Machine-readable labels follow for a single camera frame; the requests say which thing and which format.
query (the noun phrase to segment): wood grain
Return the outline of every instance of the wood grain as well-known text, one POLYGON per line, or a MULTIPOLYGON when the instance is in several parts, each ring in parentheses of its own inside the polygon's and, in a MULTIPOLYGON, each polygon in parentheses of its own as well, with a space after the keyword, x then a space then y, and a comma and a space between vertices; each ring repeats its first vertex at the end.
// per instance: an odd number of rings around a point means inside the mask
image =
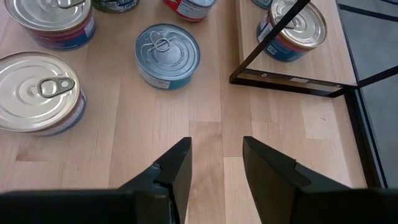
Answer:
POLYGON ((36 138, 0 131, 0 191, 116 188, 191 136, 187 221, 258 223, 244 175, 245 135, 346 185, 366 186, 344 98, 228 83, 239 64, 231 1, 219 0, 198 23, 181 20, 162 1, 141 1, 124 14, 96 11, 95 17, 88 45, 55 52, 37 45, 0 5, 0 57, 28 50, 58 55, 77 70, 88 97, 83 119, 65 133, 36 138), (185 28, 201 48, 192 82, 175 91, 148 85, 134 61, 137 36, 160 22, 185 28))
MULTIPOLYGON (((265 53, 259 54, 248 68, 356 85, 343 29, 335 0, 312 0, 322 12, 327 28, 326 41, 317 49, 294 62, 278 62, 265 53)), ((256 28, 267 11, 248 0, 237 0, 239 52, 242 62, 258 45, 256 28)))
POLYGON ((190 123, 193 174, 189 222, 226 223, 221 123, 190 123))
POLYGON ((226 222, 230 224, 261 223, 246 181, 242 158, 224 158, 224 174, 226 222))

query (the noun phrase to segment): blue can label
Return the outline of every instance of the blue can label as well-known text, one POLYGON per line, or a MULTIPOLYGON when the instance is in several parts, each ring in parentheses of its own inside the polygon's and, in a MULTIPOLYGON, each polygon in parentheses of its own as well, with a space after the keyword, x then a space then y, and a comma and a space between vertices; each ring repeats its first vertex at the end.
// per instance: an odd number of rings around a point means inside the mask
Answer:
POLYGON ((273 0, 251 0, 251 1, 265 10, 269 10, 273 2, 273 0))
POLYGON ((141 74, 141 77, 150 85, 164 89, 164 90, 176 90, 178 88, 181 88, 188 84, 191 81, 192 75, 182 78, 180 80, 174 80, 174 81, 167 81, 167 80, 161 80, 159 78, 153 77, 152 75, 148 74, 139 64, 137 64, 139 73, 141 74))
POLYGON ((43 47, 55 50, 70 50, 85 45, 95 33, 95 19, 93 13, 81 26, 61 34, 46 34, 31 32, 31 36, 43 47))
POLYGON ((138 0, 96 0, 95 3, 112 11, 124 12, 134 8, 137 5, 138 0))
POLYGON ((63 133, 65 131, 69 130, 75 124, 77 124, 77 122, 79 122, 79 120, 81 120, 81 118, 83 117, 85 110, 86 110, 86 101, 87 101, 86 95, 83 93, 83 91, 81 91, 80 92, 80 100, 77 103, 77 106, 76 106, 74 112, 72 112, 72 114, 70 114, 68 116, 68 118, 66 118, 61 123, 57 124, 54 127, 33 133, 33 135, 35 135, 35 136, 54 136, 56 134, 60 134, 60 133, 63 133))
MULTIPOLYGON (((264 16, 257 27, 258 41, 261 42, 264 40, 272 29, 272 24, 269 22, 267 16, 264 16)), ((282 62, 293 62, 308 52, 307 50, 302 50, 289 44, 286 40, 281 38, 280 35, 273 39, 264 51, 274 59, 282 62)))

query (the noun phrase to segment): pull ring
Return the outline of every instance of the pull ring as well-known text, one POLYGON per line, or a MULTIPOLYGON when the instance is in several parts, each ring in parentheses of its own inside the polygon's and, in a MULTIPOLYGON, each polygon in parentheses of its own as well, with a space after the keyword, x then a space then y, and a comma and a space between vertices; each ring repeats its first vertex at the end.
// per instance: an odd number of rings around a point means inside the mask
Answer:
POLYGON ((83 4, 85 0, 57 0, 58 7, 62 9, 69 9, 73 6, 83 4))
POLYGON ((155 49, 159 52, 166 52, 171 48, 170 41, 158 31, 152 31, 149 34, 149 38, 154 44, 155 49))
MULTIPOLYGON (((283 15, 283 16, 277 16, 277 17, 275 18, 275 20, 279 22, 283 17, 284 17, 284 15, 283 15)), ((295 18, 296 18, 296 17, 294 17, 294 18, 286 25, 286 27, 285 27, 286 29, 295 29, 295 28, 297 27, 297 22, 296 22, 295 18)))
POLYGON ((40 80, 39 83, 37 84, 37 92, 39 92, 39 95, 44 98, 53 98, 62 93, 66 93, 72 90, 73 87, 75 87, 75 81, 69 77, 44 78, 40 80), (55 87, 57 88, 55 90, 55 93, 52 94, 43 93, 43 84, 46 82, 54 82, 55 87))

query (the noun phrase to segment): sticker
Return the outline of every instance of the sticker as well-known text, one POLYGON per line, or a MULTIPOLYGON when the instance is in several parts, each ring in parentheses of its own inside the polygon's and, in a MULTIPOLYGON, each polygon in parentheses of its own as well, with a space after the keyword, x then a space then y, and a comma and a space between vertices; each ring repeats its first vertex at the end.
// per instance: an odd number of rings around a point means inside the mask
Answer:
POLYGON ((141 66, 138 65, 138 67, 139 67, 139 73, 141 74, 141 76, 147 83, 149 83, 157 88, 162 88, 162 89, 166 89, 166 90, 169 89, 169 87, 170 87, 169 81, 160 80, 158 78, 155 78, 152 75, 149 75, 147 72, 145 72, 141 66))
POLYGON ((101 0, 95 3, 113 11, 124 12, 126 10, 135 7, 137 5, 137 2, 138 1, 135 0, 117 0, 117 1, 101 0))
POLYGON ((190 19, 202 19, 207 16, 210 7, 200 7, 187 0, 182 0, 178 5, 177 12, 190 19))
POLYGON ((290 81, 298 83, 307 83, 309 80, 306 80, 304 78, 292 78, 290 81))
POLYGON ((272 55, 278 53, 278 51, 271 44, 267 47, 267 51, 272 55))
POLYGON ((272 24, 269 22, 266 28, 264 28, 258 36, 258 41, 261 42, 262 40, 264 40, 264 38, 269 34, 269 32, 271 32, 272 29, 272 24))

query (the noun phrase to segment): tin can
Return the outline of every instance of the tin can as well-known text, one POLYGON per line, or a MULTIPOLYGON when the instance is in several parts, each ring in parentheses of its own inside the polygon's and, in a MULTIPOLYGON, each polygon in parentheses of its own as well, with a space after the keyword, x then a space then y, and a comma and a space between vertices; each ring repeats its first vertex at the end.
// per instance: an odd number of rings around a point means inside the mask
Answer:
POLYGON ((18 133, 62 133, 86 108, 77 72, 66 61, 42 52, 2 58, 0 92, 0 128, 18 133))
POLYGON ((134 9, 139 0, 92 0, 93 6, 101 11, 122 13, 134 9))
MULTIPOLYGON (((259 42, 295 3, 294 0, 274 0, 268 15, 264 16, 257 27, 259 42)), ((312 3, 308 3, 264 51, 281 62, 293 62, 319 47, 326 36, 327 27, 322 13, 312 3)))
POLYGON ((202 21, 217 0, 163 0, 175 13, 191 22, 202 21))
POLYGON ((143 79, 166 90, 189 83, 200 61, 193 36, 172 24, 157 24, 144 30, 136 41, 135 53, 143 79))
POLYGON ((4 0, 4 4, 10 16, 48 49, 76 49, 94 36, 89 0, 4 0))
POLYGON ((251 0, 254 4, 262 9, 269 10, 272 4, 272 0, 251 0))

